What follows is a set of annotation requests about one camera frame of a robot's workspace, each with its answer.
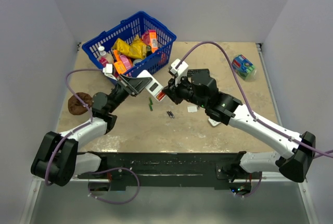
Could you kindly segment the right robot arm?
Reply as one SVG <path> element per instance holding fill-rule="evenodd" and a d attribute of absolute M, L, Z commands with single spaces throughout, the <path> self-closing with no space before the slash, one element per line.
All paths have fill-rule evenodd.
<path fill-rule="evenodd" d="M 314 134 L 294 132 L 251 113 L 241 100 L 220 92 L 216 80 L 206 73 L 195 74 L 191 79 L 181 77 L 179 83 L 172 78 L 162 91 L 175 104 L 187 101 L 202 107 L 210 119 L 242 130 L 273 149 L 266 153 L 242 152 L 230 167 L 236 178 L 267 171 L 280 172 L 293 182 L 304 181 L 315 156 Z"/>

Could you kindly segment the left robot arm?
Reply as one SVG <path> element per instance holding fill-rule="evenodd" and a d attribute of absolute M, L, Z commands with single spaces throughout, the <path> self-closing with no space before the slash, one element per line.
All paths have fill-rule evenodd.
<path fill-rule="evenodd" d="M 120 76 L 110 94 L 96 93 L 92 98 L 92 117 L 85 123 L 62 133 L 48 132 L 43 137 L 31 165 L 31 174 L 46 184 L 66 185 L 73 176 L 91 173 L 103 178 L 108 166 L 93 153 L 79 154 L 79 149 L 92 140 L 109 133 L 117 120 L 113 111 L 128 97 L 138 95 L 152 76 L 146 70 L 138 78 Z"/>

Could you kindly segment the white red remote control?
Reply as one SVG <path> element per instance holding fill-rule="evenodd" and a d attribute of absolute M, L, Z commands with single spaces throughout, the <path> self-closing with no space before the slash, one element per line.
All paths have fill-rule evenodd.
<path fill-rule="evenodd" d="M 160 92 L 163 92 L 162 91 L 163 86 L 147 70 L 143 70 L 137 77 L 138 78 L 150 78 L 151 79 L 150 82 L 145 86 L 145 89 L 150 93 L 150 95 L 154 99 L 156 99 L 158 101 L 157 96 Z"/>

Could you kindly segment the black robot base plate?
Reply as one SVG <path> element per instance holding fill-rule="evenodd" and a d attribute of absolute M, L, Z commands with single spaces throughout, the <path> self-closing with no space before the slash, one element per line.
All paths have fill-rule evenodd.
<path fill-rule="evenodd" d="M 240 191 L 260 178 L 260 173 L 244 172 L 240 153 L 98 153 L 102 158 L 96 174 L 79 179 L 111 179 L 111 190 L 128 186 L 199 187 Z"/>

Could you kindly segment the white battery cover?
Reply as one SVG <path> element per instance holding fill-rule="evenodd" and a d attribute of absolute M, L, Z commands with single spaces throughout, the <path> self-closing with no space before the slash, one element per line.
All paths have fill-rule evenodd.
<path fill-rule="evenodd" d="M 195 113 L 198 111 L 198 107 L 197 106 L 187 106 L 187 111 L 189 113 Z"/>

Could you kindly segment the orange battery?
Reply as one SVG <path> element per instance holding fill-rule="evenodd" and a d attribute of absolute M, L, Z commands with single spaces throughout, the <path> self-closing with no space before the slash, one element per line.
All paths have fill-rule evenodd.
<path fill-rule="evenodd" d="M 161 101 L 161 100 L 164 99 L 164 97 L 165 97 L 165 93 L 160 92 L 160 93 L 158 94 L 158 96 L 157 96 L 157 99 L 158 99 L 158 101 Z"/>

